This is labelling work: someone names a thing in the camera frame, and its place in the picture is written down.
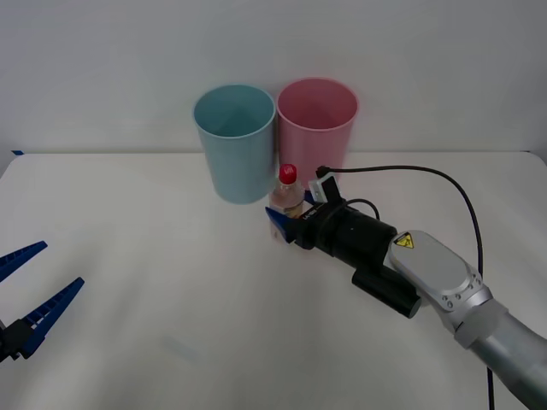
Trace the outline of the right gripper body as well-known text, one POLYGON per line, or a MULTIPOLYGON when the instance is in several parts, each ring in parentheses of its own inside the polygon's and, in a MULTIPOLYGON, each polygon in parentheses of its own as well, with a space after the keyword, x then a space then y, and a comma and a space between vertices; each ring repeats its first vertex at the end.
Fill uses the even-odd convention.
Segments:
POLYGON ((306 231, 306 238, 309 240, 308 246, 298 246, 301 249, 311 250, 332 250, 334 234, 336 228, 335 214, 342 210, 347 203, 345 199, 339 199, 331 202, 315 202, 308 204, 310 208, 300 217, 303 217, 308 223, 309 228, 306 231))

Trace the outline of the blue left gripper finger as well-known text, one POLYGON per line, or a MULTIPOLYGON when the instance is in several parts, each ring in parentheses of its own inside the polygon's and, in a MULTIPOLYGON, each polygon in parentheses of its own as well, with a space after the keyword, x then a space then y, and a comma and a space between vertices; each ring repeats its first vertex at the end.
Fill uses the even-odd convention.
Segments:
POLYGON ((84 283, 83 278, 76 278, 28 315, 8 325, 4 329, 4 358, 17 360, 21 356, 24 359, 31 357, 84 283))
POLYGON ((0 257, 0 282, 48 247, 45 241, 33 243, 0 257))

